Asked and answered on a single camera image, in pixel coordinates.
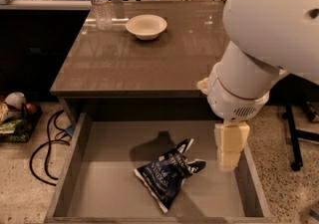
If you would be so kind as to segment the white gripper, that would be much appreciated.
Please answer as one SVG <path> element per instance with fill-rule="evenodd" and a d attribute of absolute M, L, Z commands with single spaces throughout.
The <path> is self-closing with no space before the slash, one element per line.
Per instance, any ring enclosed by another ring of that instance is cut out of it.
<path fill-rule="evenodd" d="M 206 95 L 212 111 L 228 121 L 217 123 L 214 128 L 216 156 L 221 171 L 232 171 L 239 162 L 250 131 L 244 120 L 255 117 L 268 102 L 269 93 L 259 99 L 244 99 L 229 92 L 217 75 L 219 63 L 216 63 L 208 78 L 198 81 L 197 88 Z"/>

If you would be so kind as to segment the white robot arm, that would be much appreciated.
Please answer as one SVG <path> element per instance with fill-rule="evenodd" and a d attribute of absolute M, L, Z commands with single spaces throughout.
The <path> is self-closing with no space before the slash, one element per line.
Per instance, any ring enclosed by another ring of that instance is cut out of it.
<path fill-rule="evenodd" d="M 249 119 L 270 90 L 293 74 L 319 82 L 319 0 L 226 0 L 222 22 L 229 43 L 197 87 L 223 119 L 214 128 L 218 167 L 237 167 Z"/>

